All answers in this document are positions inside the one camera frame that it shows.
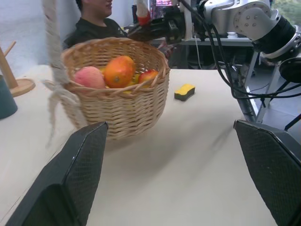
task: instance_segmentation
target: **black cable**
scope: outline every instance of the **black cable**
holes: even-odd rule
[[[257,91],[257,90],[260,90],[260,89],[264,89],[264,88],[266,88],[268,85],[269,85],[269,83],[266,84],[265,86],[261,87],[261,88],[253,89],[253,90],[250,91],[250,93],[252,93],[252,92],[254,92],[254,91]]]
[[[235,88],[233,86],[233,80],[232,80],[232,77],[231,77],[231,74],[230,74],[230,69],[229,69],[229,65],[225,62],[224,60],[224,52],[223,52],[223,48],[222,48],[222,43],[221,43],[221,39],[219,37],[219,34],[216,30],[215,27],[213,27],[213,29],[215,29],[215,35],[216,35],[216,38],[217,38],[217,42],[218,42],[218,47],[219,47],[219,50],[220,50],[220,53],[221,53],[221,56],[222,56],[222,59],[223,61],[225,62],[225,65],[226,65],[226,72],[228,73],[229,75],[229,81],[225,78],[225,76],[223,75],[222,73],[222,70],[220,68],[220,65],[218,63],[218,60],[217,60],[217,57],[216,57],[216,50],[215,50],[215,44],[214,44],[214,40],[213,40],[213,37],[212,37],[212,34],[211,34],[211,30],[209,28],[209,25],[207,24],[207,22],[205,21],[205,19],[200,15],[198,14],[195,10],[193,10],[193,8],[185,1],[185,0],[180,0],[182,2],[182,4],[192,13],[194,14],[194,16],[196,17],[196,20],[200,23],[200,24],[203,24],[205,30],[207,31],[208,33],[208,37],[209,37],[209,40],[210,40],[210,44],[211,44],[211,49],[212,49],[212,54],[213,54],[213,57],[214,57],[214,62],[216,64],[216,68],[217,68],[217,71],[219,72],[221,78],[224,80],[224,82],[230,86],[231,88],[231,93],[232,93],[232,96],[235,98],[235,99],[256,99],[256,98],[290,98],[290,97],[297,97],[297,96],[301,96],[301,93],[300,94],[295,94],[295,95],[290,95],[290,96],[276,96],[277,94],[279,93],[284,93],[284,92],[287,92],[288,90],[292,90],[292,89],[295,89],[297,87],[300,87],[301,84],[299,85],[296,85],[296,86],[293,86],[289,89],[284,89],[282,91],[278,91],[278,92],[274,92],[274,93],[268,93],[268,94],[252,94],[252,93],[247,93],[247,92],[243,92],[237,88]],[[252,97],[236,97],[235,96],[235,93],[234,93],[234,90],[240,92],[240,93],[243,93],[245,95],[249,95],[249,96],[252,96]]]

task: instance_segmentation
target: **black shirt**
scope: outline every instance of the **black shirt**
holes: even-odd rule
[[[127,37],[127,34],[114,20],[106,18],[103,21],[107,25],[106,27],[97,26],[81,18],[76,24],[76,31],[65,40],[65,48],[70,48],[75,44],[92,39],[104,39],[108,37]]]

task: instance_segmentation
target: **wooden stand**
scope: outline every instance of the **wooden stand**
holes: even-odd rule
[[[33,90],[36,86],[33,80],[31,79],[15,79],[8,62],[6,60],[6,55],[10,52],[10,50],[14,47],[15,41],[9,46],[9,48],[3,53],[0,47],[0,69],[3,73],[4,79],[10,89],[11,94],[13,97],[17,97],[28,93],[29,91]]]

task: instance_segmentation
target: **wicker basket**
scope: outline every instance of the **wicker basket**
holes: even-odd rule
[[[136,73],[155,69],[159,71],[157,77],[123,89],[91,89],[72,81],[64,86],[79,97],[80,109],[88,124],[109,123],[108,139],[140,134],[158,121],[164,110],[169,82],[170,69],[164,55],[150,45],[117,38],[78,44],[62,55],[70,79],[79,68],[101,68],[120,55],[134,60]],[[61,101],[72,123],[79,128],[70,106],[63,99]]]

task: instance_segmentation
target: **white rope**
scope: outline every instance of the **white rope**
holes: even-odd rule
[[[53,90],[53,93],[49,98],[50,122],[52,124],[50,137],[51,141],[55,131],[55,109],[60,100],[63,100],[72,108],[72,112],[74,112],[77,123],[80,125],[80,127],[86,126],[87,121],[82,111],[80,110],[79,98],[75,94],[64,89],[63,87],[64,84],[70,82],[70,79],[66,74],[64,65],[61,60],[62,47],[60,40],[60,32],[58,29],[56,0],[43,0],[43,8],[46,22],[46,40],[48,47],[48,55],[55,83],[54,85],[45,83],[46,87]]]

